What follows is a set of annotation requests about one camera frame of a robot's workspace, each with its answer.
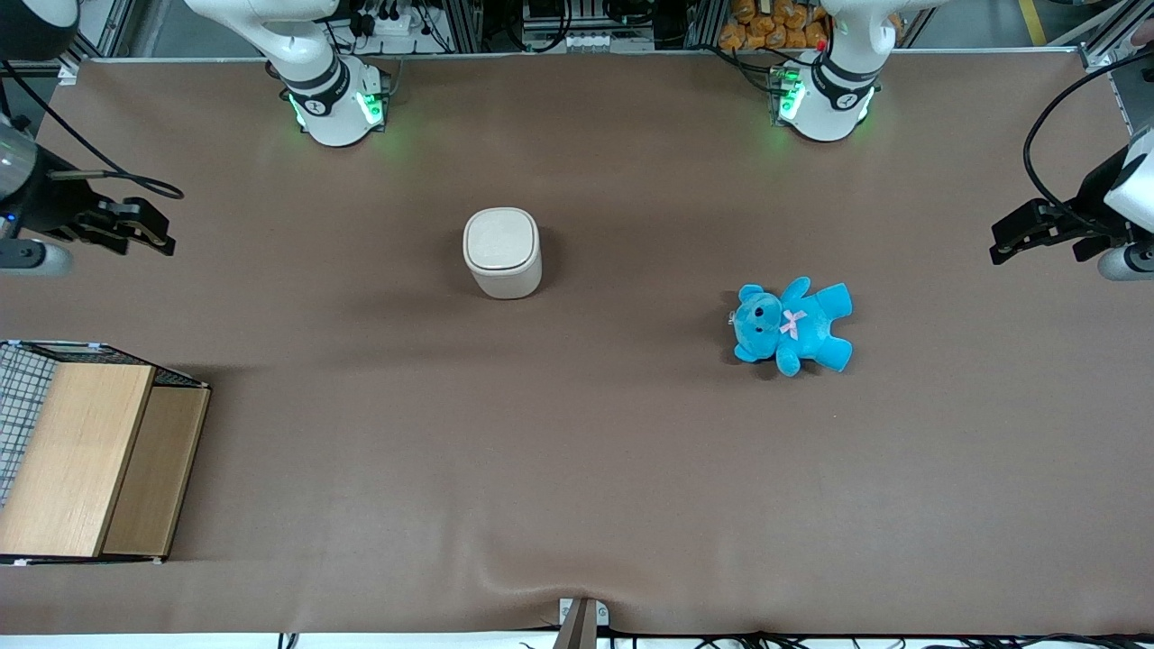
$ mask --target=pink bow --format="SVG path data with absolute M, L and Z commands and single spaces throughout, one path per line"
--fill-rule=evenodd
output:
M 786 320 L 789 321 L 789 322 L 786 322 L 785 324 L 781 326 L 781 333 L 782 334 L 788 333 L 789 337 L 796 341 L 797 340 L 797 321 L 801 320 L 802 318 L 805 318 L 805 312 L 804 311 L 799 311 L 797 313 L 794 313 L 792 311 L 786 309 L 785 312 L 781 313 L 781 315 L 785 315 Z

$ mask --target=teddy bear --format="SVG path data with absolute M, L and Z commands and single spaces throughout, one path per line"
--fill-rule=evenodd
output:
M 781 299 L 757 284 L 737 291 L 741 306 L 732 319 L 739 359 L 757 363 L 775 357 L 778 370 L 787 376 L 797 374 L 807 359 L 835 372 L 846 368 L 854 345 L 833 336 L 830 326 L 853 313 L 849 289 L 834 284 L 807 297 L 809 284 L 809 277 L 794 279 Z

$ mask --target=white container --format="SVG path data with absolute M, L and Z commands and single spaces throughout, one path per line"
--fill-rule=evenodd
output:
M 465 225 L 465 263 L 489 297 L 523 298 L 541 283 L 541 239 L 525 210 L 481 210 Z

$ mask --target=yellow floor line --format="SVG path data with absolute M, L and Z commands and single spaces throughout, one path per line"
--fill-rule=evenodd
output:
M 1029 31 L 1029 40 L 1035 47 L 1046 45 L 1046 31 L 1042 29 L 1042 20 L 1037 17 L 1037 7 L 1034 0 L 1018 0 L 1021 8 L 1021 17 L 1026 21 L 1026 29 Z

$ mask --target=black cable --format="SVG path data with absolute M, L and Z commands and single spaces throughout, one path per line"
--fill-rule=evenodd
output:
M 3 89 L 2 79 L 0 79 L 0 114 L 12 119 L 12 106 L 8 105 L 8 92 Z
M 508 5 L 505 6 L 505 13 L 507 13 L 505 35 L 509 37 L 509 40 L 512 42 L 514 46 L 520 50 L 522 52 L 535 52 L 540 54 L 548 52 L 549 50 L 553 50 L 554 47 L 560 45 L 561 42 L 565 39 L 565 36 L 569 35 L 569 29 L 574 24 L 574 12 L 572 7 L 569 6 L 569 0 L 560 0 L 560 2 L 561 2 L 561 17 L 557 20 L 557 32 L 553 36 L 553 40 L 549 42 L 548 45 L 541 47 L 540 50 L 534 50 L 532 46 L 526 45 L 525 42 L 523 42 L 516 33 L 514 33 L 514 25 L 517 23 L 518 20 L 520 20 L 519 18 L 520 14 L 516 12 L 519 0 L 509 0 Z
M 757 81 L 756 79 L 754 79 L 752 76 L 750 76 L 751 73 L 748 69 L 745 69 L 745 66 L 739 65 L 737 69 L 741 70 L 741 76 L 745 77 L 745 81 L 748 81 L 750 85 L 752 85 L 754 88 L 757 88 L 762 92 L 765 92 L 767 95 L 782 95 L 784 94 L 784 92 L 781 92 L 779 90 L 773 90 L 769 85 L 765 85 L 760 81 Z
M 1054 112 L 1054 109 L 1057 109 L 1058 104 L 1061 104 L 1066 97 L 1069 97 L 1076 90 L 1078 90 L 1082 85 L 1086 85 L 1091 81 L 1094 81 L 1095 79 L 1097 79 L 1097 77 L 1100 77 L 1100 76 L 1102 76 L 1104 74 L 1109 74 L 1110 72 L 1114 72 L 1114 70 L 1116 70 L 1116 69 L 1118 69 L 1118 68 L 1121 68 L 1123 66 L 1129 66 L 1130 64 L 1132 64 L 1134 61 L 1140 61 L 1140 60 L 1149 57 L 1151 54 L 1154 54 L 1154 50 L 1152 50 L 1149 52 L 1140 52 L 1140 53 L 1134 54 L 1132 57 L 1126 57 L 1125 59 L 1122 59 L 1122 60 L 1115 61 L 1115 62 L 1112 62 L 1112 64 L 1110 64 L 1108 66 L 1097 68 L 1096 70 L 1094 70 L 1094 72 L 1087 74 L 1086 76 L 1079 79 L 1078 81 L 1071 83 L 1065 90 L 1063 90 L 1062 92 L 1058 92 L 1058 96 L 1055 97 L 1054 100 L 1050 102 L 1050 104 L 1048 106 L 1046 106 L 1046 110 L 1042 111 L 1042 114 L 1037 115 L 1037 120 L 1034 121 L 1034 126 L 1031 127 L 1029 133 L 1026 135 L 1026 142 L 1025 142 L 1025 144 L 1022 144 L 1022 148 L 1021 148 L 1021 158 L 1022 158 L 1022 163 L 1026 165 L 1026 176 L 1029 176 L 1029 181 L 1034 184 L 1034 187 L 1037 188 L 1037 191 L 1042 194 L 1042 196 L 1047 201 L 1049 201 L 1050 204 L 1052 204 L 1055 208 L 1057 208 L 1059 211 L 1062 211 L 1062 214 L 1064 214 L 1065 216 L 1069 216 L 1070 218 L 1073 218 L 1074 221 L 1077 221 L 1078 223 L 1080 223 L 1082 226 L 1085 226 L 1091 232 L 1094 232 L 1095 234 L 1101 234 L 1103 237 L 1117 237 L 1117 236 L 1119 236 L 1119 233 L 1117 233 L 1117 232 L 1109 232 L 1108 230 L 1106 230 L 1104 227 L 1102 227 L 1100 224 L 1094 223 L 1092 221 L 1087 221 L 1081 215 L 1079 215 L 1074 210 L 1070 209 L 1070 206 L 1067 206 L 1065 203 L 1065 201 L 1059 200 L 1054 194 L 1054 192 L 1051 192 L 1042 182 L 1042 179 L 1039 178 L 1037 172 L 1034 171 L 1034 161 L 1031 157 L 1031 148 L 1034 144 L 1034 137 L 1037 135 L 1037 132 L 1042 128 L 1042 125 L 1046 124 L 1046 119 L 1050 117 L 1050 113 Z
M 690 47 L 690 50 L 704 50 L 706 52 L 713 52 L 722 61 L 725 61 L 725 62 L 729 64 L 730 66 L 737 68 L 741 72 L 741 76 L 743 76 L 745 79 L 745 81 L 749 82 L 750 85 L 752 85 L 754 88 L 757 88 L 762 92 L 766 92 L 769 95 L 781 95 L 782 94 L 780 90 L 774 90 L 774 89 L 772 89 L 772 88 L 763 84 L 762 82 L 757 81 L 757 79 L 750 76 L 750 73 L 770 74 L 771 67 L 769 67 L 769 66 L 755 66 L 752 64 L 747 64 L 745 61 L 742 61 L 741 59 L 737 58 L 737 52 L 736 51 L 733 51 L 732 54 L 730 53 L 726 53 L 724 50 L 721 50 L 720 47 L 718 47 L 715 45 L 694 45 L 692 47 Z
M 151 185 L 160 187 L 168 193 L 177 194 L 180 192 L 179 188 L 164 180 L 157 180 L 156 178 L 149 178 L 148 176 L 140 176 L 137 173 L 128 173 L 120 171 L 106 171 L 103 169 L 97 169 L 92 171 L 84 170 L 69 170 L 69 171 L 50 171 L 50 180 L 88 180 L 90 178 L 119 178 L 121 180 L 132 180 L 137 185 Z
M 421 15 L 421 20 L 429 27 L 433 40 L 435 40 L 436 44 L 444 50 L 445 54 L 452 54 L 452 47 L 449 47 L 449 40 L 441 35 L 441 29 L 437 28 L 436 22 L 433 21 L 432 12 L 429 12 L 426 0 L 417 0 L 414 6 L 417 7 L 417 13 Z
M 619 13 L 613 8 L 613 5 L 614 0 L 601 0 L 601 12 L 604 12 L 610 21 L 621 23 L 625 27 L 637 27 L 653 22 L 653 15 L 657 14 L 657 2 L 651 3 L 647 12 L 638 15 Z
M 130 173 L 127 170 L 125 170 L 125 167 L 112 162 L 112 159 L 108 158 L 108 156 L 102 154 L 99 149 L 93 147 L 92 143 L 85 140 L 83 135 L 77 133 L 76 129 L 72 127 L 72 125 L 65 121 L 65 118 L 60 117 L 60 113 L 53 110 L 47 102 L 45 102 L 39 95 L 37 95 L 36 91 L 32 90 L 32 88 L 28 84 L 28 82 L 25 82 L 24 79 L 20 75 L 20 73 L 12 67 L 12 64 L 9 64 L 8 61 L 0 61 L 0 65 L 3 66 L 3 69 L 8 70 L 8 74 L 12 75 L 12 77 L 16 81 L 16 84 L 20 85 L 24 90 L 24 92 L 28 92 L 28 96 L 31 97 L 33 102 L 36 102 L 37 105 L 44 109 L 45 113 L 52 115 L 52 119 L 57 120 L 57 124 L 63 127 L 63 129 L 67 130 L 69 135 L 75 137 L 77 142 L 83 144 L 84 148 L 91 151 L 93 156 L 100 159 L 100 162 L 111 166 L 113 169 L 113 172 L 121 174 L 121 176 L 110 176 L 110 177 L 125 178 L 126 180 L 132 180 L 133 182 L 140 185 L 141 187 L 148 189 L 149 192 L 152 192 L 153 194 L 158 194 L 166 199 L 174 199 L 179 201 L 180 199 L 185 197 L 185 193 L 172 184 L 162 182 L 159 180 L 148 178 L 145 176 L 137 176 L 135 173 Z
M 751 72 L 765 72 L 765 73 L 767 73 L 767 72 L 770 72 L 770 68 L 772 67 L 772 66 L 755 66 L 754 64 L 747 64 L 744 61 L 740 61 L 740 60 L 737 60 L 736 54 L 734 54 L 734 55 L 730 57 L 725 50 L 718 47 L 717 45 L 709 45 L 709 44 L 704 44 L 703 43 L 700 45 L 691 45 L 690 47 L 688 47 L 688 50 L 704 50 L 706 52 L 713 52 L 714 54 L 717 54 L 718 57 L 720 57 L 727 64 L 729 64 L 732 66 L 741 66 L 741 67 L 744 67 L 745 69 L 751 70 Z M 814 64 L 809 64 L 809 62 L 802 61 L 800 59 L 795 59 L 795 58 L 790 57 L 789 54 L 786 54 L 785 52 L 781 52 L 779 50 L 774 50 L 773 47 L 758 47 L 758 50 L 764 50 L 766 52 L 770 52 L 772 54 L 781 57 L 782 59 L 785 59 L 787 61 L 793 61 L 793 62 L 795 62 L 797 65 L 802 65 L 802 66 L 805 66 L 805 67 L 812 67 L 814 66 Z

